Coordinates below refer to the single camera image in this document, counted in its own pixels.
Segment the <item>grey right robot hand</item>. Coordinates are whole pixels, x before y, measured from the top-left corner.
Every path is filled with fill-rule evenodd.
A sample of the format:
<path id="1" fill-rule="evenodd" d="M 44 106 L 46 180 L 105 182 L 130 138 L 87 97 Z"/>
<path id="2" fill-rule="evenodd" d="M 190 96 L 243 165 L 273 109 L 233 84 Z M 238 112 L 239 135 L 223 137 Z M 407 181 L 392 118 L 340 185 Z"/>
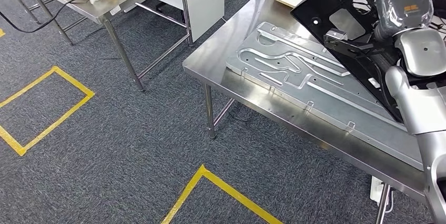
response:
<path id="1" fill-rule="evenodd" d="M 379 41 L 413 28 L 427 27 L 433 18 L 432 0 L 373 0 L 378 14 L 374 36 Z"/>

